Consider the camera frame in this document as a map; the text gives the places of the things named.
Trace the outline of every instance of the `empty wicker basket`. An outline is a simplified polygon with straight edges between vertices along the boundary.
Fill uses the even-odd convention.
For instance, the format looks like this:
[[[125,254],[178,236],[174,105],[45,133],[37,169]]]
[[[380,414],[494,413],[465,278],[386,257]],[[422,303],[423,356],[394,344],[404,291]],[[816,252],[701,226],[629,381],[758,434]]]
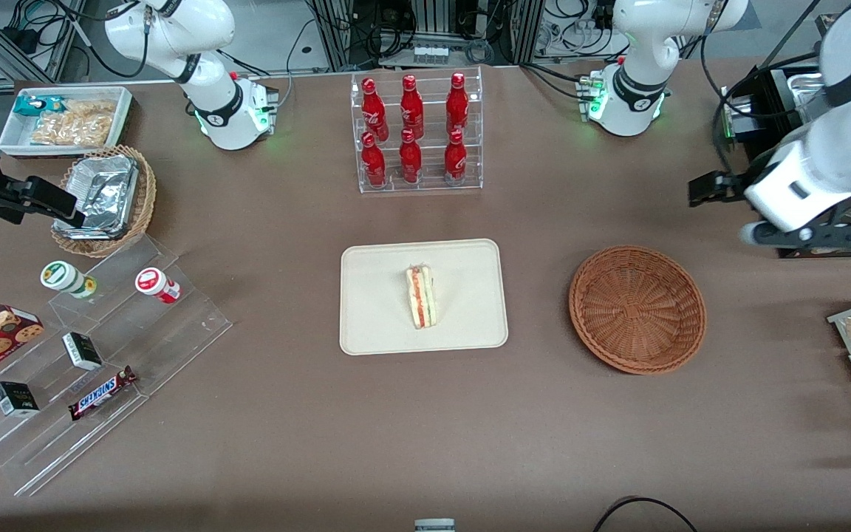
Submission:
[[[705,337],[705,301],[661,253],[615,246],[589,257],[570,284],[570,318],[606,364],[651,375],[686,363]]]

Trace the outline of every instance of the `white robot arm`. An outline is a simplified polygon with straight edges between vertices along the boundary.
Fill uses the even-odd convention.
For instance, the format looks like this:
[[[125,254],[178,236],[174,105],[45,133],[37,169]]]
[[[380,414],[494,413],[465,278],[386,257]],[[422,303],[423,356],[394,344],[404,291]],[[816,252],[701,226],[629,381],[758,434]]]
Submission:
[[[768,225],[783,233],[851,198],[851,5],[824,37],[820,72],[830,111],[784,138],[763,175],[744,191]],[[776,232],[756,226],[742,238],[759,243],[758,233]],[[813,233],[802,233],[804,247]]]
[[[238,80],[213,53],[229,44],[236,31],[223,0],[141,0],[104,24],[121,55],[169,75],[196,107],[202,132],[222,149],[242,149],[273,132],[273,104],[262,85]],[[116,7],[108,11],[112,16]]]
[[[729,30],[748,0],[617,0],[612,26],[629,39],[623,64],[591,73],[588,118],[620,136],[644,132],[658,116],[666,82],[679,60],[676,35]]]

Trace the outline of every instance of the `snickers bar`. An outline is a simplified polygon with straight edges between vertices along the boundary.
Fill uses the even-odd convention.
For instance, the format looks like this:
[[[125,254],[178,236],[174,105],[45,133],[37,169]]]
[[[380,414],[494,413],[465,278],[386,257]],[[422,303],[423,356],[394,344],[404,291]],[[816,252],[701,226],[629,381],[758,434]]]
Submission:
[[[113,394],[119,392],[124,386],[135,380],[136,375],[133,374],[133,370],[129,366],[125,367],[123,371],[117,373],[107,383],[101,384],[97,390],[92,391],[90,394],[84,396],[82,400],[69,406],[68,410],[71,411],[71,420],[80,420],[82,415],[86,414],[87,411],[97,408],[104,401],[111,398]]]

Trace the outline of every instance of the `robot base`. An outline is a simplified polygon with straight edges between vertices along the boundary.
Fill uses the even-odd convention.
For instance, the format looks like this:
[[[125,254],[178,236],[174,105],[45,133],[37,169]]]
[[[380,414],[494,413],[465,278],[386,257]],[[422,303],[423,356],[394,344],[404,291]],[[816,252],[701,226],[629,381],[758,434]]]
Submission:
[[[199,114],[202,132],[222,149],[243,149],[263,135],[274,134],[277,121],[278,93],[269,93],[263,85],[249,80],[236,80],[242,89],[242,105],[224,126],[206,124]]]
[[[646,131],[649,124],[658,117],[665,95],[660,95],[655,107],[640,112],[632,111],[629,104],[619,98],[612,88],[612,75],[618,68],[618,64],[610,64],[602,70],[591,72],[589,80],[584,83],[577,83],[577,95],[581,98],[593,98],[592,101],[580,102],[580,115],[584,122],[593,121],[600,124],[611,134],[635,136]]]

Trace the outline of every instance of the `wicker basket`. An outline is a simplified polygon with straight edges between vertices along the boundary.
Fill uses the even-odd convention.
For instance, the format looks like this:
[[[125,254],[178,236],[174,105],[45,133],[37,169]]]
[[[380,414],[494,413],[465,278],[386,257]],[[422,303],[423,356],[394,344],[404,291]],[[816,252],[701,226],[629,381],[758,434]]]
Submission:
[[[705,301],[667,256],[638,246],[602,250],[570,284],[570,318],[606,364],[653,375],[681,367],[702,344]]]
[[[137,164],[140,165],[137,188],[133,195],[131,226],[129,226],[127,233],[122,238],[116,240],[65,239],[64,236],[58,235],[52,229],[51,238],[64,251],[75,253],[75,255],[90,256],[93,259],[103,259],[103,257],[108,256],[110,253],[114,253],[127,240],[144,233],[146,226],[149,226],[149,220],[153,217],[153,202],[156,201],[156,176],[153,175],[153,169],[149,168],[149,164],[146,164],[146,158],[142,154],[136,151],[136,149],[127,146],[101,149],[101,151],[95,151],[94,154],[87,154],[85,157],[109,157],[112,155],[127,155],[136,160]],[[61,179],[62,188],[67,186],[68,178],[71,176],[71,168],[68,168],[68,171],[64,172],[64,178]]]

